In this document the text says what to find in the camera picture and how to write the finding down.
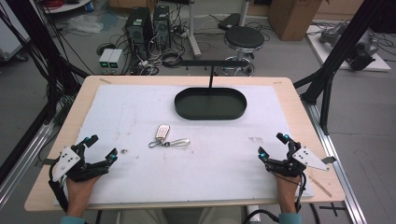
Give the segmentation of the black round stool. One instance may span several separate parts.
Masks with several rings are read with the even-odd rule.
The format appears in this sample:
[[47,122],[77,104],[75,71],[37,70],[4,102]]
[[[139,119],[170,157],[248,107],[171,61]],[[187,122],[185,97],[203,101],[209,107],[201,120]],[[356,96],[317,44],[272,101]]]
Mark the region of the black round stool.
[[264,45],[263,34],[251,27],[235,26],[226,31],[224,35],[224,43],[230,49],[236,51],[236,55],[225,59],[226,62],[242,62],[247,65],[225,65],[221,68],[222,73],[226,76],[243,73],[248,77],[252,77],[255,67],[252,61],[247,58],[249,55],[254,58],[253,53],[260,50]]

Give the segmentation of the white bench power supply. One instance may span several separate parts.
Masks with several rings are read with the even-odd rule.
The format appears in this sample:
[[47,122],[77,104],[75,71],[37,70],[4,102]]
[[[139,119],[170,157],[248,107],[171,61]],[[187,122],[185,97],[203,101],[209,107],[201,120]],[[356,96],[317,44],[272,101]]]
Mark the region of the white bench power supply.
[[108,59],[108,64],[111,69],[120,70],[124,64],[124,55],[122,49],[114,49],[110,58]]
[[109,59],[113,53],[113,49],[104,49],[100,59],[99,59],[99,64],[102,68],[108,69],[110,67],[109,65]]

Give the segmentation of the white floor board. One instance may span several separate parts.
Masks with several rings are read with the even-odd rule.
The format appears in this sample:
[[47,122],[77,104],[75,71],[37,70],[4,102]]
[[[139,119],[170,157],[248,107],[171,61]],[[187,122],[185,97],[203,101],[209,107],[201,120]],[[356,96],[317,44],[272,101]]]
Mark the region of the white floor board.
[[[306,38],[310,43],[312,49],[316,53],[319,62],[324,63],[328,58],[330,52],[332,51],[332,47],[328,43],[321,43],[319,41],[320,34],[321,34],[321,29],[319,27],[317,27],[316,25],[310,25],[306,32]],[[391,68],[378,54],[374,54],[373,58],[375,60],[370,64],[368,64],[364,68],[364,71],[388,72],[391,70]]]

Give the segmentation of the thin wooden stick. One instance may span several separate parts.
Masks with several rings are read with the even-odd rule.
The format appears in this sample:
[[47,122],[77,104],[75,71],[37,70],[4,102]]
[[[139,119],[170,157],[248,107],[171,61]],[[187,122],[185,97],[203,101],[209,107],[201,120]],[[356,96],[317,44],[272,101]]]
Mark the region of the thin wooden stick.
[[311,181],[319,188],[319,189],[321,189],[321,191],[323,192],[323,193],[325,193],[328,197],[332,197],[332,194],[327,190],[327,189],[325,189],[324,188],[324,186],[322,186],[313,176],[309,176],[309,178],[311,179]]

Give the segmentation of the person's left hand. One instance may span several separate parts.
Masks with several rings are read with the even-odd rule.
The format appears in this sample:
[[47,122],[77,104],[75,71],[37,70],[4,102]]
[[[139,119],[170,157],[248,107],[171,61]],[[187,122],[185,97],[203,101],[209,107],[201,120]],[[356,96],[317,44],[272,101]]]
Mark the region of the person's left hand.
[[87,206],[90,201],[93,187],[99,179],[99,176],[82,182],[75,182],[72,179],[67,179],[66,185],[69,205],[73,207]]

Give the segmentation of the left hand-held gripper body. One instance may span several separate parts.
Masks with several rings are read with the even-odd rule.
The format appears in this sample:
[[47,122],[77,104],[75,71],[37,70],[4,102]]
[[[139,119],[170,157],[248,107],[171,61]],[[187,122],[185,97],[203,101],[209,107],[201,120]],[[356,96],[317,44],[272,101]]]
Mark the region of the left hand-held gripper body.
[[74,182],[82,182],[108,173],[107,160],[97,163],[85,162],[85,147],[65,147],[49,168],[49,179],[53,182],[68,177]]

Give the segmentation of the white foam mat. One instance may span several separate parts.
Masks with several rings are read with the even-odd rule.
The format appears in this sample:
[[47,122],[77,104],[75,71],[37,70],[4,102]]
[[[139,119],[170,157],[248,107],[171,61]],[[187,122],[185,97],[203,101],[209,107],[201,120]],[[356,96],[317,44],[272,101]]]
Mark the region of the white foam mat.
[[[88,162],[102,160],[111,149],[118,159],[95,184],[91,202],[219,202],[273,199],[276,182],[258,158],[263,147],[276,159],[288,151],[277,138],[288,133],[280,100],[270,86],[241,86],[247,98],[242,117],[232,120],[187,120],[177,114],[179,86],[102,85],[81,125],[78,138],[96,134],[86,149]],[[149,147],[161,124],[166,140],[189,138],[184,147]]]

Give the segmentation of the white desk leg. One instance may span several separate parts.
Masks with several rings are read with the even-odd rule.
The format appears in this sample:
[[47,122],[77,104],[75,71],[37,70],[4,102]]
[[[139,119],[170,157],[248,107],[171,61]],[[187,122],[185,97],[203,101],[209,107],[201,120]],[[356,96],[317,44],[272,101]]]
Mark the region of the white desk leg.
[[193,53],[193,57],[195,59],[199,59],[202,55],[202,52],[198,46],[197,40],[194,35],[194,0],[189,1],[189,29],[188,29],[188,39],[191,44],[191,50]]
[[241,11],[240,11],[240,19],[238,26],[243,27],[245,26],[246,17],[248,14],[248,7],[249,7],[250,0],[243,0]]

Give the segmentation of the grey robot parts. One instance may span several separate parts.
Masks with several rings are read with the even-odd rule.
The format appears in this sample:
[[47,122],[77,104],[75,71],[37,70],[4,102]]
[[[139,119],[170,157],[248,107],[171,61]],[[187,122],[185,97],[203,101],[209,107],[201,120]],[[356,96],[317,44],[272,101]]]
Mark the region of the grey robot parts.
[[[332,29],[322,31],[320,43],[329,43],[334,47],[348,26],[347,22],[339,22]],[[346,62],[354,71],[361,71],[370,63],[374,62],[373,55],[379,50],[378,40],[365,32],[355,47],[346,57]]]

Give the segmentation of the slim black computer tower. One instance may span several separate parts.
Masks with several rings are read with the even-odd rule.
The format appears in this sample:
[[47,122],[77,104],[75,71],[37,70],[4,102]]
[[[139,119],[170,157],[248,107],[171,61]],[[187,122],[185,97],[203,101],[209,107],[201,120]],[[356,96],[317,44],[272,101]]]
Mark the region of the slim black computer tower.
[[156,6],[153,11],[153,28],[156,48],[160,50],[171,47],[169,6]]

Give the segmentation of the aluminium rail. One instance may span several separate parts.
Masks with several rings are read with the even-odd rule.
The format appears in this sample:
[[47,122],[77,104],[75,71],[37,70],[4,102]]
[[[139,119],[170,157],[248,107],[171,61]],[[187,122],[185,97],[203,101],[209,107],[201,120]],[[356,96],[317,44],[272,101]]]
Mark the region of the aluminium rail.
[[318,108],[315,105],[309,105],[308,103],[303,103],[305,111],[308,117],[313,124],[315,131],[318,135],[318,139],[322,146],[324,147],[324,151],[330,157],[335,157],[336,162],[332,164],[334,171],[337,175],[337,178],[342,186],[342,189],[346,195],[344,199],[344,204],[348,213],[348,216],[351,220],[352,224],[367,224],[366,218],[361,210],[357,197],[351,187],[347,174],[344,170],[344,167],[338,157],[335,146],[333,145],[332,139],[328,134],[326,134],[319,125],[320,113]]
[[21,183],[21,180],[37,158],[39,151],[46,145],[54,130],[54,123],[43,124],[27,142],[22,145],[22,154],[12,165],[10,172],[0,184],[0,210],[7,204],[15,188]]

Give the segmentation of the brown cardboard box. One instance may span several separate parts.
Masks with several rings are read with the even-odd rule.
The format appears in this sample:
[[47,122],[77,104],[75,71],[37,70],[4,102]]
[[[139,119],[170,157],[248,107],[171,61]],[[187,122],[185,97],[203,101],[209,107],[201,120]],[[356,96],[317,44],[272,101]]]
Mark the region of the brown cardboard box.
[[323,0],[272,0],[268,21],[281,41],[301,41]]

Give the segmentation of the person's right hand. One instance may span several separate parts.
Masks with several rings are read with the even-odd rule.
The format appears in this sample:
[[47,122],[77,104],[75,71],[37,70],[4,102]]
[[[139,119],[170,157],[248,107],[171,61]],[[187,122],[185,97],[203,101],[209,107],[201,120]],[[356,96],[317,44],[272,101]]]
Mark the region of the person's right hand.
[[294,205],[295,193],[300,182],[299,176],[276,175],[276,198],[280,205]]

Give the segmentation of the black oval tray hanger stand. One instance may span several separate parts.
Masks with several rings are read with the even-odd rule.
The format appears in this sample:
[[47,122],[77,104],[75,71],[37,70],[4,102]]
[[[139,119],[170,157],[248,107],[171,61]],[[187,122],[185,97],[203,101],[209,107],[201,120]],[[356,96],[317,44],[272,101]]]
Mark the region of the black oval tray hanger stand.
[[211,67],[207,88],[190,87],[179,92],[174,100],[176,112],[189,120],[231,120],[244,115],[248,102],[246,96],[233,88],[215,88],[213,79],[215,67],[241,67],[247,62],[241,61],[190,61],[183,60],[182,66]]

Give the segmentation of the black frame strut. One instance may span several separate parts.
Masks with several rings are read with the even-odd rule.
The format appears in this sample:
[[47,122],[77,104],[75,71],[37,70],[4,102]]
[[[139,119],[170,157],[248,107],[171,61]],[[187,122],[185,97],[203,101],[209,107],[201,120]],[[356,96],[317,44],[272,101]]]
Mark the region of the black frame strut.
[[318,97],[322,95],[318,123],[326,135],[329,134],[328,117],[333,78],[364,32],[390,2],[391,0],[364,0],[323,65],[315,73],[293,83],[295,89],[309,84],[308,89],[300,95],[301,100],[308,105],[315,105]]
[[31,38],[31,44],[2,11],[0,4],[0,19],[14,34],[23,48],[34,60],[40,75],[47,80],[47,99],[45,106],[45,123],[56,116],[57,105],[72,104],[81,87],[77,76],[86,78],[89,74],[71,64],[58,50],[45,23],[39,18],[33,4],[29,0],[5,0],[11,11],[20,22],[22,28]]

